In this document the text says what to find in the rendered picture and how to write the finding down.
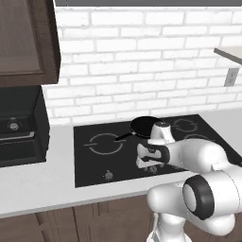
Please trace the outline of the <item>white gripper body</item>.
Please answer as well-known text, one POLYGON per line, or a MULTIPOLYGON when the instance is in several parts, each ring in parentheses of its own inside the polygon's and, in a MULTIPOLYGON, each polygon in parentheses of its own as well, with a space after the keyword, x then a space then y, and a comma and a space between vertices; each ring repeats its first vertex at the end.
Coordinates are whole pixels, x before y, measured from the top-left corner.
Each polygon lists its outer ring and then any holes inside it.
POLYGON ((136 160, 136 165, 138 168, 145 168, 145 167, 150 167, 158 164, 159 162, 152 161, 152 160, 149 160, 148 162, 144 162, 140 158, 137 158, 136 160))

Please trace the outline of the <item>black frying pan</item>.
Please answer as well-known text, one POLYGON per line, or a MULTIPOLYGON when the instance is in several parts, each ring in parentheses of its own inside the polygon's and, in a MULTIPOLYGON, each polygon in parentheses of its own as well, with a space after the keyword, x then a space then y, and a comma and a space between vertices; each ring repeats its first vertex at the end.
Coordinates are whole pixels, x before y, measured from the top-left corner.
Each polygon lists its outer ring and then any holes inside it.
POLYGON ((154 116, 139 116, 130 122, 130 131, 116 138, 116 141, 123 140, 132 135, 148 139, 151 134, 152 127, 155 123, 160 122, 161 118, 154 116))

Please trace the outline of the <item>black glass hob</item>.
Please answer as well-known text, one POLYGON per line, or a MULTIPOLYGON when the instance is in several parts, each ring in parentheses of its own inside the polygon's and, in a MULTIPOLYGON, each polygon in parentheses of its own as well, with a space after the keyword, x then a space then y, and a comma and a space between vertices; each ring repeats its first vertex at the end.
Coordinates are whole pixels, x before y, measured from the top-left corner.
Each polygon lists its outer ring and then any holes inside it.
MULTIPOLYGON (((215 142, 226 151, 232 164, 242 167, 240 156, 209 124, 198 114, 166 117, 171 125, 175 140, 198 138, 215 142)), ((184 170, 172 165, 158 164, 157 173, 149 167, 138 168, 137 145, 140 138, 130 136, 116 141, 115 138, 127 133, 129 122, 116 122, 74 128, 75 186, 84 187, 108 182, 121 182, 151 176, 182 173, 184 170), (109 181, 107 171, 113 173, 109 181)))

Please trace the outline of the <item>dark brown base cupboard door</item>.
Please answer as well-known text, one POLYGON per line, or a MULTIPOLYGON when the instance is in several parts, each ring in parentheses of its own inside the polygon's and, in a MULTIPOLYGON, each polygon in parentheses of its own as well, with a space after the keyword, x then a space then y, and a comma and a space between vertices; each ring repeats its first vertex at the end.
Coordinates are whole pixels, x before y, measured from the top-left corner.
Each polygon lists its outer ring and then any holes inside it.
POLYGON ((73 209, 0 218, 0 242, 78 242, 73 209))
POLYGON ((146 242, 153 214, 146 196, 75 207, 80 242, 146 242))

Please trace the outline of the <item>black toaster oven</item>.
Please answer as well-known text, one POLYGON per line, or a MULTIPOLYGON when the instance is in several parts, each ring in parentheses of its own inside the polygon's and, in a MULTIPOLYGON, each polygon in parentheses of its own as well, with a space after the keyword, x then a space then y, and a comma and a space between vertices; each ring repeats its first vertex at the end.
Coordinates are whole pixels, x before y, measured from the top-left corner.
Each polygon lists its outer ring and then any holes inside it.
POLYGON ((45 162, 50 139, 42 86, 0 88, 0 136, 32 131, 30 139, 0 141, 0 167, 45 162), (18 121, 19 129, 9 128, 11 119, 18 121))

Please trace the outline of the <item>grey wall socket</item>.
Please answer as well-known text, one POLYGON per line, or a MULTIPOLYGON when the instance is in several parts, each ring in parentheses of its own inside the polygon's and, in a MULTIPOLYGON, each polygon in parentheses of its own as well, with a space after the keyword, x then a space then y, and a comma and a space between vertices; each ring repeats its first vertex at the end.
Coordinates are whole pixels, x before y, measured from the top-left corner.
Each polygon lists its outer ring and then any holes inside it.
POLYGON ((232 87, 235 84, 239 69, 238 68, 230 68, 228 70, 224 86, 225 87, 232 87))

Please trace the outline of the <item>beige wall shelf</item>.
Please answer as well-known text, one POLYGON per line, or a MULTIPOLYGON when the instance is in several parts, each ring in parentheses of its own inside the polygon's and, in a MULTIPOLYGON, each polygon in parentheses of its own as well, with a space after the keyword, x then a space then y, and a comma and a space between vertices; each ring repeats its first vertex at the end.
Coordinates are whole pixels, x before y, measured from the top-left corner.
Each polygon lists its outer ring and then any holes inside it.
POLYGON ((214 52, 223 58, 242 65, 242 45, 216 47, 214 52))

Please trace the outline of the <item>dark brown wall cupboard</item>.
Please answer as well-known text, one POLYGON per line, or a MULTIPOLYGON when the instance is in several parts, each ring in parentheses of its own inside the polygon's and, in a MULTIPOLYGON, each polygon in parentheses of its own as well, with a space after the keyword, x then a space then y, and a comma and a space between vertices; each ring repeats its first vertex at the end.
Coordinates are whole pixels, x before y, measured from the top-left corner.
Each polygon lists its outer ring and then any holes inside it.
POLYGON ((59 82, 53 0, 0 0, 0 87, 59 82))

